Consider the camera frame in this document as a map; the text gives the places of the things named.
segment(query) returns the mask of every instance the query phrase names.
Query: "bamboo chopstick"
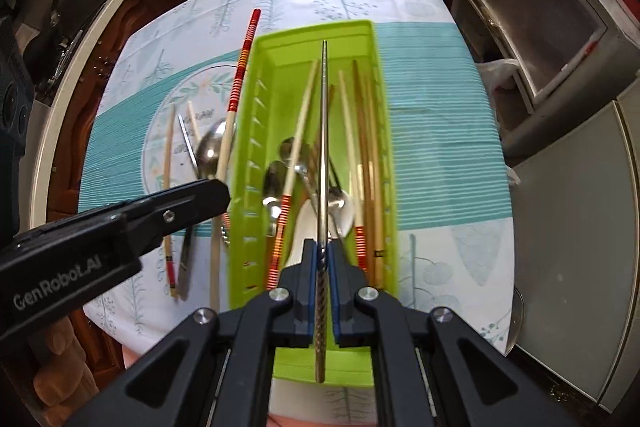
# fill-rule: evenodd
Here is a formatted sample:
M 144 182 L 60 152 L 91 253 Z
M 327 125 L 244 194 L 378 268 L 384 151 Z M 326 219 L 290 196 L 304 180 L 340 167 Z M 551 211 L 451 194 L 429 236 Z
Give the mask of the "bamboo chopstick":
M 360 85 L 360 75 L 358 74 L 358 63 L 353 61 L 353 87 L 356 99 L 356 117 L 358 119 L 358 141 L 360 143 L 360 159 L 362 162 L 362 201 L 364 202 L 364 230 L 366 237 L 367 251 L 367 278 L 369 284 L 374 284 L 375 260 L 373 256 L 373 239 L 371 229 L 373 228 L 373 214 L 369 205 L 369 194 L 371 190 L 371 180 L 369 176 L 369 146 L 367 145 L 368 125 L 364 114 L 364 96 Z
M 202 134 L 200 134 L 200 130 L 198 129 L 198 122 L 196 121 L 196 113 L 193 110 L 193 103 L 191 103 L 191 100 L 189 102 L 187 102 L 187 114 L 189 115 L 189 118 L 191 120 L 191 128 L 193 129 L 193 137 L 196 140 L 196 149 L 198 148 L 198 144 L 200 143 L 200 140 L 202 140 Z
M 284 190 L 282 191 L 282 199 L 280 201 L 281 211 L 278 216 L 278 224 L 276 228 L 276 239 L 273 244 L 273 254 L 271 255 L 271 264 L 267 277 L 267 289 L 271 290 L 278 285 L 278 265 L 280 264 L 280 256 L 282 255 L 282 245 L 284 243 L 284 231 L 287 226 L 289 217 L 289 209 L 291 206 L 291 195 L 293 186 L 296 181 L 296 170 L 294 166 L 298 162 L 300 155 L 300 146 L 302 145 L 302 135 L 305 131 L 306 115 L 309 111 L 311 102 L 311 92 L 314 87 L 314 80 L 318 73 L 318 60 L 314 60 L 309 70 L 309 76 L 306 80 L 305 93 L 302 96 L 302 105 L 298 114 L 298 123 L 296 124 L 296 133 L 293 135 L 293 144 L 291 145 L 291 154 L 289 156 L 289 166 L 287 168 L 287 176 L 284 180 Z
M 344 120 L 344 131 L 347 142 L 347 158 L 349 160 L 349 171 L 353 184 L 353 206 L 355 216 L 353 229 L 356 240 L 356 258 L 358 266 L 367 272 L 367 241 L 364 233 L 364 217 L 362 215 L 362 202 L 360 201 L 360 186 L 358 183 L 358 164 L 356 161 L 356 146 L 353 142 L 353 124 L 349 113 L 349 102 L 347 100 L 347 88 L 344 86 L 344 72 L 338 71 L 338 83 L 340 86 L 340 98 L 342 99 L 342 118 Z
M 218 169 L 216 170 L 216 178 L 222 182 L 226 182 L 226 172 L 228 170 L 229 156 L 231 154 L 231 138 L 234 132 L 234 123 L 236 122 L 236 113 L 238 112 L 238 103 L 240 102 L 240 94 L 242 92 L 242 81 L 244 81 L 244 73 L 249 60 L 249 52 L 254 43 L 255 29 L 260 20 L 260 10 L 255 9 L 249 20 L 249 27 L 244 36 L 240 58 L 238 58 L 238 66 L 236 68 L 236 76 L 234 76 L 231 85 L 231 95 L 229 96 L 229 104 L 226 109 L 225 134 L 222 136 L 220 144 L 220 156 L 218 158 Z M 220 309 L 220 240 L 222 239 L 220 216 L 211 220 L 211 261 L 210 261 L 210 281 L 209 281 L 209 300 L 211 307 L 218 311 Z
M 371 180 L 371 203 L 373 206 L 373 237 L 374 250 L 374 283 L 376 288 L 384 285 L 384 251 L 385 251 L 385 221 L 382 197 L 382 179 L 380 177 L 380 151 L 378 149 L 378 122 L 376 121 L 375 86 L 373 78 L 367 77 L 370 82 L 365 82 L 367 109 L 369 117 L 369 165 Z
M 164 141 L 164 170 L 162 172 L 162 189 L 167 190 L 171 184 L 171 149 L 174 141 L 174 121 L 175 105 L 171 106 L 169 122 L 166 127 L 166 139 Z M 162 241 L 164 244 L 164 267 L 166 278 L 169 283 L 169 294 L 177 297 L 175 290 L 174 256 L 171 245 L 171 235 L 165 235 Z

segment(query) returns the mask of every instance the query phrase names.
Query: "kitchen counter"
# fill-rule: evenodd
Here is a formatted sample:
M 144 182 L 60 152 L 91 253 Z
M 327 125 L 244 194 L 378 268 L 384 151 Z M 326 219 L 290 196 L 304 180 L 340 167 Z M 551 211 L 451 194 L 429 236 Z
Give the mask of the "kitchen counter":
M 53 166 L 53 157 L 58 143 L 58 136 L 65 118 L 66 110 L 71 100 L 71 95 L 76 88 L 82 69 L 84 68 L 94 46 L 98 43 L 100 35 L 116 13 L 124 0 L 108 0 L 96 17 L 91 27 L 87 30 L 84 39 L 78 46 L 69 67 L 66 70 L 56 97 L 51 105 L 51 110 L 40 137 L 36 155 L 34 158 L 33 181 L 31 184 L 30 212 L 28 228 L 32 229 L 46 222 L 47 196 L 49 193 L 49 181 Z

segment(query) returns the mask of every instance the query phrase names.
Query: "spoon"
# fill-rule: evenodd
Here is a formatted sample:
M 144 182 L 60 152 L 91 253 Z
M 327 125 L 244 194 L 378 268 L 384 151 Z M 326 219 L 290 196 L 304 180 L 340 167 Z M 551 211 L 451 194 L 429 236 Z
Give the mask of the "spoon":
M 280 159 L 285 164 L 289 163 L 292 144 L 293 144 L 293 137 L 283 140 L 283 142 L 280 144 L 280 148 L 278 152 L 280 153 Z M 305 190 L 309 195 L 309 200 L 311 200 L 311 206 L 313 207 L 317 215 L 318 208 L 316 206 L 316 200 L 314 199 L 314 190 L 311 187 L 311 181 L 309 180 L 309 169 L 306 166 L 309 162 L 310 155 L 311 155 L 311 149 L 309 149 L 309 146 L 306 143 L 302 142 L 302 144 L 300 144 L 300 154 L 298 155 L 298 162 L 294 165 L 293 170 L 296 172 L 298 176 L 300 176 L 300 179 L 302 180 L 302 184 L 305 185 Z
M 180 123 L 185 141 L 189 137 L 186 135 L 184 123 Z M 195 155 L 195 166 L 198 178 L 214 179 L 216 177 L 216 169 L 218 168 L 218 158 L 220 156 L 220 144 L 222 143 L 222 135 L 225 132 L 225 119 L 215 122 L 209 131 L 202 137 L 198 145 L 198 151 Z M 226 231 L 222 232 L 225 245 L 228 247 L 228 235 Z M 182 300 L 186 300 L 189 293 L 189 269 L 191 263 L 191 239 L 193 237 L 193 227 L 187 227 L 184 230 L 184 241 L 182 242 L 182 250 L 180 252 L 180 267 L 178 269 L 178 295 Z
M 266 266 L 271 266 L 271 256 L 278 231 L 278 218 L 282 213 L 282 193 L 286 177 L 287 166 L 279 160 L 271 162 L 264 173 L 262 204 L 269 214 L 269 228 L 264 244 Z
M 216 178 L 223 134 L 225 134 L 224 118 L 214 123 L 200 140 L 198 151 L 196 152 L 196 163 L 198 164 L 198 175 L 201 179 L 213 180 Z
M 293 143 L 293 138 L 287 138 L 286 140 L 283 140 L 283 142 L 280 144 L 280 158 L 282 159 L 282 161 L 284 163 L 287 163 L 289 161 L 289 155 L 291 154 L 291 144 Z M 312 184 L 311 181 L 309 179 L 308 176 L 308 159 L 311 156 L 311 149 L 308 146 L 308 144 L 303 143 L 300 146 L 300 155 L 298 156 L 298 162 L 296 163 L 296 165 L 294 166 L 294 170 L 296 171 L 296 173 L 298 174 L 298 176 L 300 176 L 300 179 L 302 180 L 303 185 L 305 186 L 305 190 L 308 192 L 309 194 L 309 200 L 311 202 L 311 206 L 314 210 L 314 212 L 316 213 L 316 216 L 318 215 L 318 207 L 317 207 L 317 203 L 316 203 L 316 195 L 314 194 L 314 190 L 312 188 Z M 338 238 L 344 237 L 344 233 L 343 230 L 341 229 L 340 224 L 343 223 L 343 219 L 347 218 L 348 222 L 352 223 L 353 222 L 353 217 L 351 217 L 350 215 L 347 216 L 343 216 L 342 215 L 342 211 L 344 209 L 345 206 L 345 201 L 350 197 L 346 192 L 344 192 L 343 190 L 341 190 L 340 188 L 340 182 L 338 180 L 338 176 L 337 173 L 335 172 L 335 169 L 332 168 L 332 172 L 334 174 L 334 179 L 335 179 L 335 186 L 330 186 L 329 187 L 329 194 L 328 194 L 328 204 L 329 204 L 329 214 L 332 217 L 332 221 L 334 222 L 335 225 L 335 231 L 337 232 Z M 353 212 L 353 208 L 351 207 L 351 205 L 349 205 L 350 208 L 350 212 Z
M 269 164 L 264 173 L 262 184 L 262 204 L 269 214 L 269 232 L 267 235 L 275 235 L 278 216 L 282 211 L 280 200 L 284 190 L 284 178 L 287 175 L 287 166 L 279 160 Z
M 524 322 L 524 299 L 522 294 L 516 287 L 513 288 L 513 303 L 511 305 L 511 326 L 509 327 L 509 335 L 507 336 L 507 347 L 504 350 L 504 355 L 507 356 L 513 346 L 518 341 L 520 336 L 520 330 Z

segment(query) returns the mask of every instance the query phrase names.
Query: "red striped chopstick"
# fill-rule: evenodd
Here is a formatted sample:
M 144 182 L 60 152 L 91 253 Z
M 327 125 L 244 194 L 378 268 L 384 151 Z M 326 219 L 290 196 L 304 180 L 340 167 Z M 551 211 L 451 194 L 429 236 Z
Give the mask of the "red striped chopstick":
M 167 190 L 171 184 L 171 149 L 174 141 L 174 121 L 175 105 L 172 105 L 169 110 L 169 122 L 167 123 L 166 141 L 164 142 L 164 169 L 162 172 L 162 189 L 164 190 Z M 166 278 L 169 283 L 169 294 L 172 297 L 177 297 L 171 235 L 164 236 L 162 243 L 164 244 L 164 267 L 166 268 Z
M 314 80 L 316 78 L 317 72 L 318 60 L 314 60 L 311 65 L 311 69 L 309 70 L 309 77 L 306 80 L 305 94 L 302 96 L 302 104 L 300 105 L 300 112 L 298 114 L 298 123 L 296 124 L 296 133 L 293 135 L 293 144 L 291 145 L 291 155 L 289 156 L 287 177 L 284 180 L 284 190 L 282 191 L 282 210 L 280 211 L 280 215 L 278 216 L 276 239 L 273 243 L 271 264 L 269 267 L 269 273 L 267 275 L 268 290 L 271 290 L 278 285 L 278 268 L 280 265 L 280 256 L 282 255 L 282 246 L 284 244 L 284 231 L 287 226 L 287 219 L 289 218 L 289 208 L 291 206 L 291 195 L 293 193 L 293 186 L 296 182 L 296 170 L 294 169 L 294 167 L 296 163 L 298 163 L 298 156 L 300 155 L 302 136 L 305 133 L 306 115 L 309 112 L 311 92 L 313 91 Z
M 229 104 L 226 108 L 225 134 L 222 136 L 220 144 L 220 156 L 218 159 L 218 169 L 216 170 L 216 178 L 222 182 L 226 182 L 226 173 L 228 171 L 229 156 L 231 156 L 231 138 L 234 133 L 234 124 L 236 123 L 236 113 L 238 112 L 238 103 L 240 102 L 240 94 L 242 92 L 242 82 L 244 81 L 244 73 L 246 65 L 249 61 L 249 52 L 254 43 L 255 29 L 260 20 L 260 10 L 255 9 L 249 20 L 249 27 L 244 36 L 240 58 L 238 58 L 238 66 L 236 67 L 236 75 L 231 85 L 231 95 L 229 96 Z M 229 225 L 228 216 L 226 216 L 226 224 Z M 213 309 L 220 309 L 220 239 L 222 231 L 220 227 L 222 219 L 220 216 L 215 217 L 211 223 L 211 263 L 210 263 L 210 281 L 209 281 L 209 299 Z

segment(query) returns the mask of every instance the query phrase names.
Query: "tablecloth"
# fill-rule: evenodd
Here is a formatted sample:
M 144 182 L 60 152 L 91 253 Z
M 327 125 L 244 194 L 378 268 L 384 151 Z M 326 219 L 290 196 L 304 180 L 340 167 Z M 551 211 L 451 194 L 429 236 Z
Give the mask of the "tablecloth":
M 424 311 L 446 305 L 504 351 L 514 257 L 505 167 L 478 72 L 442 0 L 188 0 L 158 17 L 129 38 L 113 69 L 86 153 L 79 211 L 159 190 L 163 107 L 192 100 L 202 129 L 224 117 L 254 7 L 262 9 L 258 36 L 337 20 L 375 23 L 394 151 L 399 299 Z M 193 172 L 177 124 L 174 131 L 172 184 L 179 184 L 193 180 Z M 157 249 L 142 258 L 142 272 L 85 305 L 87 316 L 133 351 L 146 351 L 208 304 L 207 227 L 194 240 L 186 302 L 168 295 Z M 180 245 L 174 237 L 176 261 Z M 225 280 L 224 253 L 222 272 Z M 291 385 L 274 387 L 272 412 L 375 422 L 370 390 L 304 391 L 317 394 L 318 410 L 311 412 L 275 399 Z

